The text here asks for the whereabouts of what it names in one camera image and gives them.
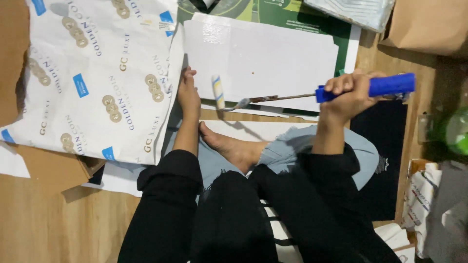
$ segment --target bare foot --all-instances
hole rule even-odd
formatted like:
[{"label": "bare foot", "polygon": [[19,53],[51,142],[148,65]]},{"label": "bare foot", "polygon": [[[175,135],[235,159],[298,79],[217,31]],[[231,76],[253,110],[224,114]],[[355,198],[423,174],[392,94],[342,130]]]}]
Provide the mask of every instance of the bare foot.
[{"label": "bare foot", "polygon": [[200,123],[200,135],[213,150],[221,154],[226,160],[234,164],[244,174],[252,165],[258,163],[260,155],[268,142],[243,141],[215,133]]}]

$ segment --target hand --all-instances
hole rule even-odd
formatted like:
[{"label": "hand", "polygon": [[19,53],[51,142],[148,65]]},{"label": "hand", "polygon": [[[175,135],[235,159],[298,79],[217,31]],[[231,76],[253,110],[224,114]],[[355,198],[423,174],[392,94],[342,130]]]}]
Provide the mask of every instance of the hand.
[{"label": "hand", "polygon": [[183,117],[192,117],[199,120],[201,100],[193,80],[193,76],[197,74],[197,71],[192,70],[189,66],[182,74],[183,76],[177,91],[177,100],[182,107]]},{"label": "hand", "polygon": [[344,74],[327,81],[324,89],[340,95],[329,102],[320,104],[320,120],[326,123],[345,125],[351,118],[370,108],[379,100],[369,97],[369,80],[375,77],[386,77],[381,72],[363,74],[356,69],[352,74]]}]

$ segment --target brown cardboard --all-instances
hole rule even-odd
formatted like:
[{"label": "brown cardboard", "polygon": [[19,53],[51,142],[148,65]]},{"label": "brown cardboard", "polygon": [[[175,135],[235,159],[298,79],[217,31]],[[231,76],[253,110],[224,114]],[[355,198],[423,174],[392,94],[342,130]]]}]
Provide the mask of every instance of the brown cardboard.
[{"label": "brown cardboard", "polygon": [[[24,0],[8,0],[0,8],[0,127],[13,123],[21,108],[20,79],[29,47],[29,10]],[[20,154],[31,179],[46,195],[52,195],[88,181],[105,160],[11,145]]]},{"label": "brown cardboard", "polygon": [[468,57],[468,1],[398,0],[380,44]]}]

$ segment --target wooden floor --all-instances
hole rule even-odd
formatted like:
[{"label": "wooden floor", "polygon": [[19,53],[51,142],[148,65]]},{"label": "wooden floor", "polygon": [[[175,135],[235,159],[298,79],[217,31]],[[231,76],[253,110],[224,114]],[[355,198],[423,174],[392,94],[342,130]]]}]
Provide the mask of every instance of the wooden floor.
[{"label": "wooden floor", "polygon": [[[424,155],[424,148],[416,139],[417,116],[425,111],[431,112],[437,106],[431,104],[433,91],[449,89],[450,94],[457,93],[453,89],[461,82],[460,67],[449,58],[378,46],[376,35],[366,31],[361,36],[357,67],[381,70],[388,75],[416,73],[417,92],[409,102],[404,139],[401,166],[401,178],[404,179],[409,159]],[[434,83],[437,83],[437,89],[434,89]],[[203,110],[202,117],[218,118],[210,110]],[[293,117],[238,113],[227,113],[225,119],[304,122]],[[139,198],[129,194],[81,186],[44,198],[30,179],[0,175],[0,262],[115,262],[138,202]]]}]

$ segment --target person's left hand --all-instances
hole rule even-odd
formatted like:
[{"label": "person's left hand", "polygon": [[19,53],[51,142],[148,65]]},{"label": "person's left hand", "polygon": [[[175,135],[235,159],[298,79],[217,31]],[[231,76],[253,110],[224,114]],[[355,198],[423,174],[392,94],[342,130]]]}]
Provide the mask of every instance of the person's left hand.
[{"label": "person's left hand", "polygon": [[201,100],[197,88],[194,86],[193,76],[197,74],[189,66],[184,72],[177,91],[177,100],[182,107],[183,117],[200,119]]}]

